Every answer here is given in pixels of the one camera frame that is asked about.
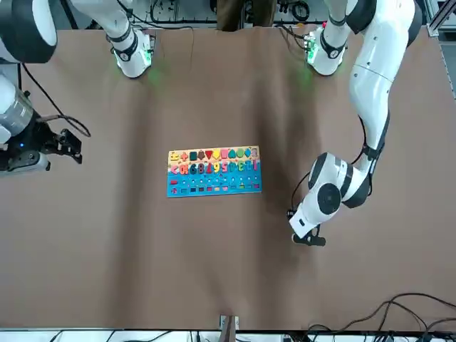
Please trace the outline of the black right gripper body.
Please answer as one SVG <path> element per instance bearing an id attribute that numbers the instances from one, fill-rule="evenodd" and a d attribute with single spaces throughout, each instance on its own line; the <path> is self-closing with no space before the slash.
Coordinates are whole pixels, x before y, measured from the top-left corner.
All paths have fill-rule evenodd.
<path id="1" fill-rule="evenodd" d="M 33 121 L 21 133 L 8 140 L 7 152 L 19 154 L 24 151 L 43 152 L 53 144 L 53 131 L 48 123 Z"/>

